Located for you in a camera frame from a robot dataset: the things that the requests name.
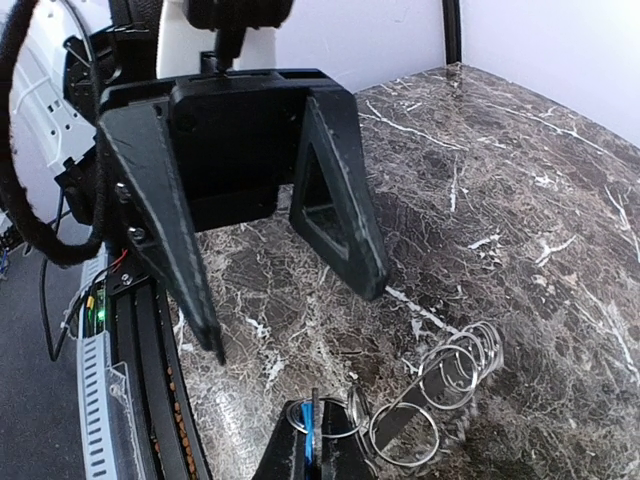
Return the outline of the blue key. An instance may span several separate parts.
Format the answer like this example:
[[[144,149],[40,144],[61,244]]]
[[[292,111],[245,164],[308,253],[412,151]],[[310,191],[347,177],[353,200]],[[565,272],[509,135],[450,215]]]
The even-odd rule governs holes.
[[[319,456],[317,452],[320,438],[320,405],[318,401],[304,401],[300,406],[300,420],[305,432],[304,466],[305,478],[320,478]]]

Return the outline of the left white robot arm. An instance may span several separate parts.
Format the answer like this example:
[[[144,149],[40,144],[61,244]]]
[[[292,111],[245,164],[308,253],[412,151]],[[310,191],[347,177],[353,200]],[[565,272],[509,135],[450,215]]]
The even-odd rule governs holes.
[[[279,69],[289,1],[5,1],[1,204],[22,238],[71,266],[127,250],[224,351],[196,235],[271,216],[357,295],[389,263],[354,96]]]

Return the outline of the black disc with keyrings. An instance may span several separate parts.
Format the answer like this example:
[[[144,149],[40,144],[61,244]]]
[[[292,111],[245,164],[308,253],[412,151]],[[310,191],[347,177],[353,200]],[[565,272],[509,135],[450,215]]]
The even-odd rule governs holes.
[[[321,396],[294,400],[287,411],[291,425],[305,435],[300,420],[304,401],[320,405],[317,452],[321,472],[321,399],[337,399],[355,428],[365,462],[372,472],[380,463],[415,470],[434,462],[451,443],[462,440],[468,427],[468,410],[476,393],[504,365],[499,330],[487,321],[472,323],[450,334],[425,353],[409,385],[397,396],[374,407],[361,385],[352,384],[345,397]]]

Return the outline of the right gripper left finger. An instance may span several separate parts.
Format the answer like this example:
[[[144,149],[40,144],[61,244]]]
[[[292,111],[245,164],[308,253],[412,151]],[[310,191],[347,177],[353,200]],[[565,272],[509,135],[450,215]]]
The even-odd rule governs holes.
[[[254,480],[304,480],[306,436],[294,428],[287,411],[294,404],[287,401],[277,419]]]

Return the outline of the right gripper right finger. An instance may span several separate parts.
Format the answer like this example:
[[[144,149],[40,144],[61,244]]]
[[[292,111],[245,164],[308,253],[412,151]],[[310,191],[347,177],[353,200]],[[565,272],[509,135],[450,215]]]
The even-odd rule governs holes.
[[[356,433],[346,436],[355,426],[346,408],[337,399],[321,399],[322,460],[321,479],[366,480],[374,479],[371,468],[358,444]]]

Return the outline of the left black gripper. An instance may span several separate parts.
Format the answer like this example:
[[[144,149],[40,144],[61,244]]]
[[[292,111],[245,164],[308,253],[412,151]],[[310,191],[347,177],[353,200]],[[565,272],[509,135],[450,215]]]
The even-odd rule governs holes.
[[[200,346],[225,363],[196,231],[289,220],[357,295],[379,298],[389,261],[369,193],[352,93],[315,69],[191,75],[107,89],[99,127],[141,261]]]

